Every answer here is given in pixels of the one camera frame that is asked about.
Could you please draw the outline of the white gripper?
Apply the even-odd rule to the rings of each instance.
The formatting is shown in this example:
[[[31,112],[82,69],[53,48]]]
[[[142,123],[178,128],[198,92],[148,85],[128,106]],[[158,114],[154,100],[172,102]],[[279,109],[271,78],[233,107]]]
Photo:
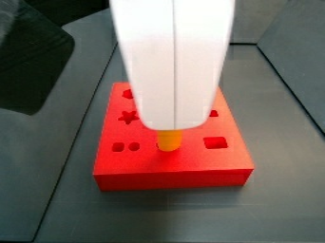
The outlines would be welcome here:
[[[236,0],[110,0],[110,5],[145,126],[200,126],[213,108]]]

